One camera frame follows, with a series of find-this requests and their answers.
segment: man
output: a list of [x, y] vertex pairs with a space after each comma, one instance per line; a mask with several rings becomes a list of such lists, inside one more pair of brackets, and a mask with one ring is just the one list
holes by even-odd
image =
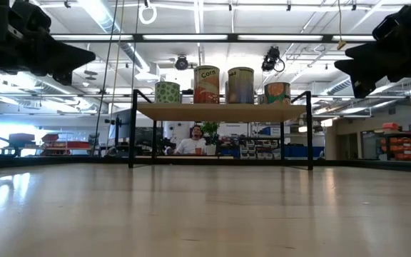
[[176, 149], [176, 154], [204, 154], [206, 152], [206, 140], [202, 139], [203, 132], [199, 125], [195, 125], [191, 131], [191, 138], [183, 139]]

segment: green can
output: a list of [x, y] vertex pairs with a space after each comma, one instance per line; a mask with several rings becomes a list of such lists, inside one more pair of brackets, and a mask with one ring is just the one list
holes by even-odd
[[291, 105], [290, 84], [275, 82], [264, 86], [265, 102], [267, 104]]
[[179, 104], [180, 85], [174, 82], [158, 82], [155, 84], [155, 103]]

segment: white shirt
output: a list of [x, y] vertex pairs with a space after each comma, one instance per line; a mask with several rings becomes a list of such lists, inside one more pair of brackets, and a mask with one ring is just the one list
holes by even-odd
[[201, 148], [202, 153], [206, 152], [206, 140], [199, 139], [193, 140], [191, 138], [183, 139], [176, 149], [176, 153], [179, 154], [196, 154], [196, 149]]

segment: potted plant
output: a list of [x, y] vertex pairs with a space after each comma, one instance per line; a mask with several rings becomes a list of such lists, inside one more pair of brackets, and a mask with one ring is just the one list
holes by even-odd
[[209, 156], [215, 155], [217, 151], [217, 142], [218, 142], [218, 128], [220, 127], [220, 124], [218, 122], [204, 122], [202, 129], [203, 132], [208, 134], [210, 136], [210, 143], [206, 146], [206, 153]]

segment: camera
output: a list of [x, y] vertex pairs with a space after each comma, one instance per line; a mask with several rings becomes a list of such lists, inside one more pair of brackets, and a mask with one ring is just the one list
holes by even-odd
[[49, 74], [70, 86], [72, 71], [96, 55], [57, 42], [50, 35], [50, 25], [51, 19], [38, 6], [18, 0], [9, 7], [8, 0], [0, 0], [0, 72]]
[[188, 69], [188, 61], [186, 60], [186, 56], [179, 56], [176, 61], [176, 69], [179, 71], [185, 71]]
[[375, 42], [345, 51], [353, 60], [335, 62], [337, 69], [350, 75], [358, 99], [372, 93], [385, 76], [391, 82], [411, 78], [411, 6], [387, 16], [372, 36]]

